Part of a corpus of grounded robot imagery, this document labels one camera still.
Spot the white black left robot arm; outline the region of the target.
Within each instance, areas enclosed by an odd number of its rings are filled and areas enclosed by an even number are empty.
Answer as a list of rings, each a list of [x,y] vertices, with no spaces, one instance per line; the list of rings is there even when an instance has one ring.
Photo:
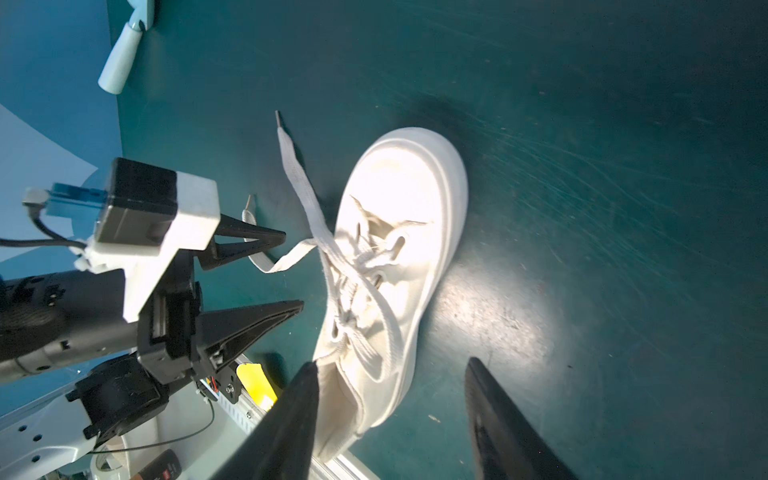
[[[135,322],[121,272],[72,270],[1,286],[1,380],[11,383],[86,361],[82,379],[1,421],[1,475],[37,479],[94,453],[159,415],[188,384],[236,402],[236,359],[297,315],[299,300],[205,311],[196,267],[211,270],[276,247],[281,231],[224,217],[201,251],[160,271]]]

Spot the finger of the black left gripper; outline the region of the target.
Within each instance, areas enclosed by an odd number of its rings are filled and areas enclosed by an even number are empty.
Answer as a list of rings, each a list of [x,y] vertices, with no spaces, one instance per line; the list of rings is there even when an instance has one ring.
[[[201,313],[195,320],[195,376],[217,376],[261,337],[303,309],[303,301],[290,300]]]
[[[222,214],[208,246],[196,257],[203,270],[213,270],[285,242],[286,233]]]

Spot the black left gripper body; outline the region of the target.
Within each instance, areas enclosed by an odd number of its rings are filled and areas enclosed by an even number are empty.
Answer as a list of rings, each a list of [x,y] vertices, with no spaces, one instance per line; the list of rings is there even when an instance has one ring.
[[[236,403],[242,393],[234,362],[243,334],[238,310],[203,310],[194,255],[171,260],[144,306],[137,331],[137,359],[169,396],[197,381]]]

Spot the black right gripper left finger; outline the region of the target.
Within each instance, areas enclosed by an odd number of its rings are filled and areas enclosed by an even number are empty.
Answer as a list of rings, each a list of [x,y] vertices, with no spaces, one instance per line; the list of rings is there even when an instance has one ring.
[[[305,363],[215,479],[307,479],[319,405],[318,368]]]

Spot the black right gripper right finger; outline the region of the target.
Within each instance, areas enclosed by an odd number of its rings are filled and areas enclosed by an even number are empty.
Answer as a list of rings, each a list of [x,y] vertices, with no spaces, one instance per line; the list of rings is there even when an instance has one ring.
[[[469,359],[465,404],[477,479],[574,479],[483,362]]]

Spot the white canvas sneaker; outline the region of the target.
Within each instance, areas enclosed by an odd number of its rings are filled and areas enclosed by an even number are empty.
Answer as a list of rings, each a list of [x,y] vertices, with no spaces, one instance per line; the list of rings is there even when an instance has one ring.
[[[456,148],[417,127],[392,131],[359,159],[342,194],[331,232],[343,255],[358,264],[392,308],[404,340],[398,372],[368,377],[326,314],[314,351],[319,407],[314,454],[329,461],[384,423],[407,394],[414,375],[419,324],[460,240],[468,180]],[[364,292],[332,272],[348,318],[384,351],[381,315]]]

